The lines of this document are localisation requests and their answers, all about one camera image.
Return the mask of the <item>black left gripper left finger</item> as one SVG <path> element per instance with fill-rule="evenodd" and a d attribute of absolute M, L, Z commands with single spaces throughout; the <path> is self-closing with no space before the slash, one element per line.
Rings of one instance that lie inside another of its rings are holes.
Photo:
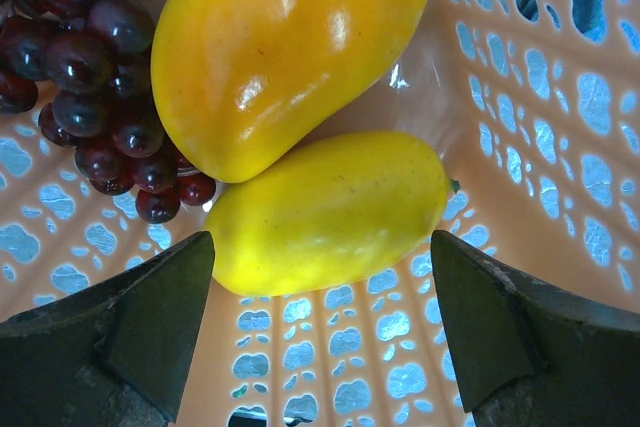
<path fill-rule="evenodd" d="M 197 232 L 148 261 L 1 324 L 4 426 L 176 420 L 212 279 Z"/>

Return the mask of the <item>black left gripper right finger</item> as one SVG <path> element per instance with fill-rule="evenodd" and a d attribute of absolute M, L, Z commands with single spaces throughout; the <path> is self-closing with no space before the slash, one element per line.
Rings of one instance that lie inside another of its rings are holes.
<path fill-rule="evenodd" d="M 462 406 L 478 426 L 636 426 L 639 316 L 575 295 L 453 234 L 431 238 Z"/>

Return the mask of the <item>yellow lemon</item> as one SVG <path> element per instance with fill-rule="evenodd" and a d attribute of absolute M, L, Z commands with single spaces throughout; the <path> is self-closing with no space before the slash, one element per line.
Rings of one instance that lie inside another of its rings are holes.
<path fill-rule="evenodd" d="M 256 297 L 364 280 L 414 251 L 458 189 L 438 153 L 410 133 L 312 142 L 213 205 L 213 277 Z"/>

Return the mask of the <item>dark red grape bunch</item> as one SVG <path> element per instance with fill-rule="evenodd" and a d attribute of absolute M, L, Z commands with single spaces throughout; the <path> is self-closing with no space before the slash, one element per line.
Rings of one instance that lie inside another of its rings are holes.
<path fill-rule="evenodd" d="M 1 0 L 1 111 L 38 109 L 41 134 L 71 148 L 101 194 L 136 195 L 149 224 L 211 201 L 215 181 L 170 141 L 151 95 L 149 12 L 134 0 Z M 57 88 L 46 104 L 38 86 Z"/>

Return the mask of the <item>orange mango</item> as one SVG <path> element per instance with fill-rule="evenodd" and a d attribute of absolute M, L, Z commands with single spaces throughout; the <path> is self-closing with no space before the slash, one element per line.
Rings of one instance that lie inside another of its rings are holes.
<path fill-rule="evenodd" d="M 264 171 L 390 70 L 427 0 L 167 0 L 151 81 L 166 133 L 201 172 Z"/>

